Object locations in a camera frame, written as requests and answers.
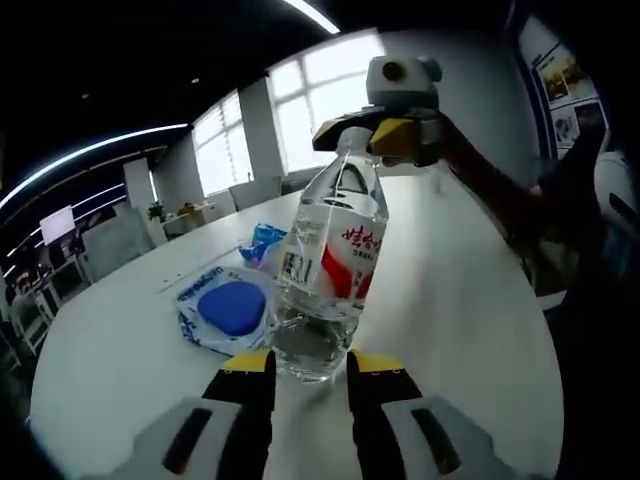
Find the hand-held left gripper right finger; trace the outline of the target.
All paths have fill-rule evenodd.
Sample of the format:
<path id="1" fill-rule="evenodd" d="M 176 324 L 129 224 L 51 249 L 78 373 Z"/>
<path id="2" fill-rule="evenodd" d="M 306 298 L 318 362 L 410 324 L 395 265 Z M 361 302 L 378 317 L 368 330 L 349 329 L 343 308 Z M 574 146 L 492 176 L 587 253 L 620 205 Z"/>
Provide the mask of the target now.
<path id="1" fill-rule="evenodd" d="M 347 354 L 353 441 L 364 479 L 503 479 L 491 436 L 445 399 L 422 394 L 399 360 Z"/>

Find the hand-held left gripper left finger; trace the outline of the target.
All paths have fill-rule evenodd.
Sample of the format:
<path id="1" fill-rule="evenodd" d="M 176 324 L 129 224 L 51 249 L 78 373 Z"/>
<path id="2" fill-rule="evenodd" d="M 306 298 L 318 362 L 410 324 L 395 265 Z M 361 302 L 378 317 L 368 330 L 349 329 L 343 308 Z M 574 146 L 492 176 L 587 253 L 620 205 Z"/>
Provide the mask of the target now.
<path id="1" fill-rule="evenodd" d="M 275 354 L 223 363 L 201 397 L 180 401 L 135 439 L 119 479 L 260 479 L 272 441 Z"/>

